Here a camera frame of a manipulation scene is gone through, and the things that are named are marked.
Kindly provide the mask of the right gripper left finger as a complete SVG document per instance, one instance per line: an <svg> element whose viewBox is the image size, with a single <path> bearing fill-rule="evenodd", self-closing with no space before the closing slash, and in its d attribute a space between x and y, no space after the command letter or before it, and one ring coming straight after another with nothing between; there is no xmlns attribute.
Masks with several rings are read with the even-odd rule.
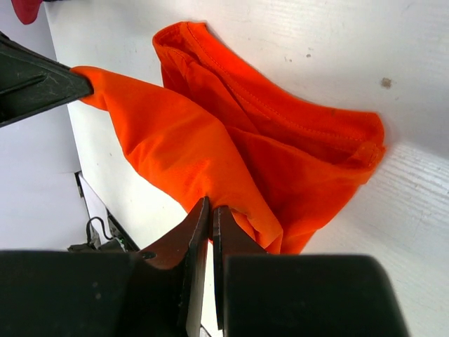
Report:
<svg viewBox="0 0 449 337"><path fill-rule="evenodd" d="M148 336L199 336L208 249L209 198L141 251L145 258L145 323Z"/></svg>

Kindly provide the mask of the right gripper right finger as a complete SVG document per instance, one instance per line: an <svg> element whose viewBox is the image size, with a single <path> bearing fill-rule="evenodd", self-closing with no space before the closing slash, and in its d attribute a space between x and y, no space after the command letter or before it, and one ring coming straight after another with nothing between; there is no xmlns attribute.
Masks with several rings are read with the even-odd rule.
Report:
<svg viewBox="0 0 449 337"><path fill-rule="evenodd" d="M219 206L213 211L212 229L217 327L223 330L226 257L267 252L237 224L228 206Z"/></svg>

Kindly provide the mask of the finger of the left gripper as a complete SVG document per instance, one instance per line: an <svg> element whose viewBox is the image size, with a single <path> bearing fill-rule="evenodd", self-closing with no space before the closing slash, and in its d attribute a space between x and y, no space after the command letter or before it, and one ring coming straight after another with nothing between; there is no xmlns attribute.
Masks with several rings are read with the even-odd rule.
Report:
<svg viewBox="0 0 449 337"><path fill-rule="evenodd" d="M1 34L1 126L93 94L90 81Z"/></svg>

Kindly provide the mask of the orange t shirt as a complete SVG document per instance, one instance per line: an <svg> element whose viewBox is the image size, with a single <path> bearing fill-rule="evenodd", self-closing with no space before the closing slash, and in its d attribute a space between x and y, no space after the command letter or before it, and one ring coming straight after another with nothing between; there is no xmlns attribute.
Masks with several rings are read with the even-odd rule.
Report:
<svg viewBox="0 0 449 337"><path fill-rule="evenodd" d="M154 35L163 83L78 66L135 171L190 211L228 206L270 253L297 254L366 183L386 148L373 112L300 100L202 22Z"/></svg>

